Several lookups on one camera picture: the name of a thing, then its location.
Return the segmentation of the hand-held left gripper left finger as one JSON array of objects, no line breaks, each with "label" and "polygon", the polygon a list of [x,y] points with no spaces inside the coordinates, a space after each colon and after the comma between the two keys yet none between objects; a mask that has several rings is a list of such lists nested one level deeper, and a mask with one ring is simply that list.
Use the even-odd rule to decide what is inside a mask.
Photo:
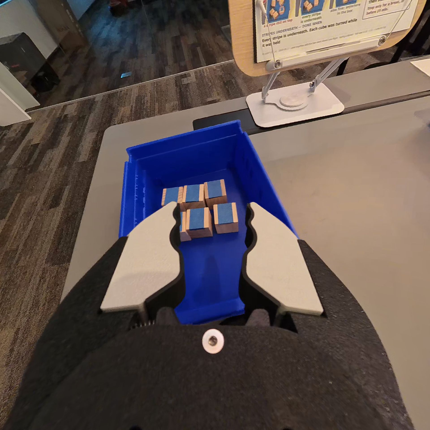
[{"label": "hand-held left gripper left finger", "polygon": [[163,307],[179,306],[186,293],[180,223],[179,206],[171,202],[127,235],[100,306],[103,313],[156,314]]}]

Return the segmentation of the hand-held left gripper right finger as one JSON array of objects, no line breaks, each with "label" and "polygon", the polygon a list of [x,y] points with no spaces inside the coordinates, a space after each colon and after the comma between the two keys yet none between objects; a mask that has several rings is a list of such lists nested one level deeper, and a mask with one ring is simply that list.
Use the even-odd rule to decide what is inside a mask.
[{"label": "hand-held left gripper right finger", "polygon": [[324,309],[296,235],[256,202],[247,205],[245,225],[240,272],[245,310],[321,316]]}]

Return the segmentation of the cluster of wooden cubes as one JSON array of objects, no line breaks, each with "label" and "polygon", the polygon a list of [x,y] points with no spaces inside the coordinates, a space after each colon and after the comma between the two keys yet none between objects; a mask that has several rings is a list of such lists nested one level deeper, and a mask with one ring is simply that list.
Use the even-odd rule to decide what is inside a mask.
[{"label": "cluster of wooden cubes", "polygon": [[179,205],[181,242],[213,237],[217,234],[239,232],[237,205],[229,202],[224,179],[201,184],[166,187],[161,206],[174,202]]}]

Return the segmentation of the blue plastic bin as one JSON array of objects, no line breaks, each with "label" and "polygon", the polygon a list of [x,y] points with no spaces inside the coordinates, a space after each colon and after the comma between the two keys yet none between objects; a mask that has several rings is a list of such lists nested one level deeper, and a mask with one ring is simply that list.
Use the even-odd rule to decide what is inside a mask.
[{"label": "blue plastic bin", "polygon": [[180,245],[186,293],[175,312],[182,324],[202,324],[244,313],[239,275],[245,213],[256,202],[296,234],[249,136],[233,121],[129,147],[124,166],[119,237],[161,208],[164,188],[223,179],[235,202],[239,231],[213,233]]}]

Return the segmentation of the wooden document stand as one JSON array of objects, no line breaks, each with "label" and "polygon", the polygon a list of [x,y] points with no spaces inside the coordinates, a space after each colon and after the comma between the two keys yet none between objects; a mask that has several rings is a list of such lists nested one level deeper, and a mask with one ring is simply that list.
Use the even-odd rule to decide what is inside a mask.
[{"label": "wooden document stand", "polygon": [[[385,43],[376,48],[324,60],[271,68],[271,62],[256,62],[255,0],[229,0],[232,50],[237,67],[250,77],[268,75],[268,81],[261,91],[246,98],[246,104],[255,123],[266,128],[341,113],[344,110],[344,104],[323,84],[323,81],[349,57],[385,49],[401,41],[417,23],[425,3],[426,1],[418,1],[412,26],[409,29],[392,33]],[[309,83],[272,89],[280,72],[328,61],[330,63],[325,69]]]}]

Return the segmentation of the black storage box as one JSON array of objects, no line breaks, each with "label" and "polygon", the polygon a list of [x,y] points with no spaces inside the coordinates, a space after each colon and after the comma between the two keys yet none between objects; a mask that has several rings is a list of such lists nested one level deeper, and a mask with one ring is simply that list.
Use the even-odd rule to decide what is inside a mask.
[{"label": "black storage box", "polygon": [[12,75],[38,98],[60,83],[57,73],[26,33],[0,39],[1,63]]}]

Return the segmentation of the printed instruction sheet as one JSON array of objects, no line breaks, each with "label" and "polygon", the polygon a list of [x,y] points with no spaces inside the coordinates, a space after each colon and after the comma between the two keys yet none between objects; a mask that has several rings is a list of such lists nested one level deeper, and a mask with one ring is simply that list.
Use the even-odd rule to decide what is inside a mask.
[{"label": "printed instruction sheet", "polygon": [[418,1],[255,1],[256,62],[271,68],[376,48],[407,30]]}]

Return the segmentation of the brown cardboard box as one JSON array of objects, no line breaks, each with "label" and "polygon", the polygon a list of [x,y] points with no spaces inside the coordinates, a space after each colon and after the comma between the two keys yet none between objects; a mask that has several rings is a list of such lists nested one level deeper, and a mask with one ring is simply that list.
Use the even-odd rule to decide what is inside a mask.
[{"label": "brown cardboard box", "polygon": [[36,0],[36,11],[54,40],[65,51],[87,46],[88,40],[65,0]]}]

